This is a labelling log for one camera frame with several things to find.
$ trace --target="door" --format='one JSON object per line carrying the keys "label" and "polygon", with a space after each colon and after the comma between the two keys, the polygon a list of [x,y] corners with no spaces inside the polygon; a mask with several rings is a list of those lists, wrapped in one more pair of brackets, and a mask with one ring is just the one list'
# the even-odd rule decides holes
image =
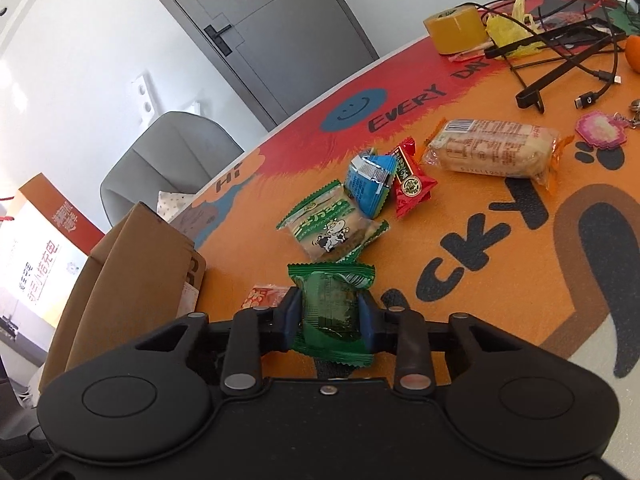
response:
{"label": "door", "polygon": [[276,124],[377,59],[342,0],[175,2]]}

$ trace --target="bread package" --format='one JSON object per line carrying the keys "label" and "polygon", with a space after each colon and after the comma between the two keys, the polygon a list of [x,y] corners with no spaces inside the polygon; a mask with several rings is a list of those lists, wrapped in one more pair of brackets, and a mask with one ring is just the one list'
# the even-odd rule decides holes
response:
{"label": "bread package", "polygon": [[457,119],[441,121],[428,139],[422,162],[443,168],[531,178],[549,189],[562,149],[574,138],[531,124]]}

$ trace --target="green wrapper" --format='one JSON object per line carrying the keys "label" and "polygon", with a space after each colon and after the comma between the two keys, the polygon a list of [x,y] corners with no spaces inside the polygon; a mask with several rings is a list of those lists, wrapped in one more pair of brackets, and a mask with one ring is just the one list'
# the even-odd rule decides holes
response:
{"label": "green wrapper", "polygon": [[297,204],[276,228],[287,228],[313,262],[354,262],[389,224],[366,218],[334,180]]}
{"label": "green wrapper", "polygon": [[373,362],[360,335],[357,292],[376,269],[364,264],[299,264],[289,276],[303,293],[302,328],[293,349],[327,361],[365,367]]}

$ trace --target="snack packet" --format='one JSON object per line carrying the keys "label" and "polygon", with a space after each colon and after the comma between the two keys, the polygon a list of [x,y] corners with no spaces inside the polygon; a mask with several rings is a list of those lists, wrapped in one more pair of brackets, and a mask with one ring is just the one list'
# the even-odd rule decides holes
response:
{"label": "snack packet", "polygon": [[368,218],[380,214],[396,175],[396,158],[377,155],[370,148],[356,155],[349,164],[344,187]]}
{"label": "snack packet", "polygon": [[299,264],[289,276],[302,290],[302,328],[293,349],[301,354],[357,367],[369,366],[360,335],[358,290],[369,288],[376,269],[364,264]]}
{"label": "snack packet", "polygon": [[531,124],[458,119],[442,120],[431,139],[422,158],[425,164],[464,173],[531,178],[550,189],[562,150],[574,134],[562,136]]}
{"label": "snack packet", "polygon": [[431,189],[437,180],[424,174],[414,160],[415,140],[407,137],[390,153],[396,158],[398,167],[394,179],[396,193],[396,217],[402,218],[420,202],[431,198]]}
{"label": "snack packet", "polygon": [[366,218],[339,180],[300,202],[277,225],[289,228],[313,262],[352,262],[389,228]]}
{"label": "snack packet", "polygon": [[254,307],[275,308],[287,295],[288,291],[288,286],[255,285],[246,300],[244,300],[241,309]]}

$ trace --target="blue snack wrapper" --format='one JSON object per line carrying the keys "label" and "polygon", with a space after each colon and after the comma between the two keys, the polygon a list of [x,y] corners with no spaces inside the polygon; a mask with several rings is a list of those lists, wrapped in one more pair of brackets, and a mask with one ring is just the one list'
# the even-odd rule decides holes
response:
{"label": "blue snack wrapper", "polygon": [[367,150],[349,164],[344,187],[368,218],[380,214],[396,176],[398,161],[393,155],[373,155]]}

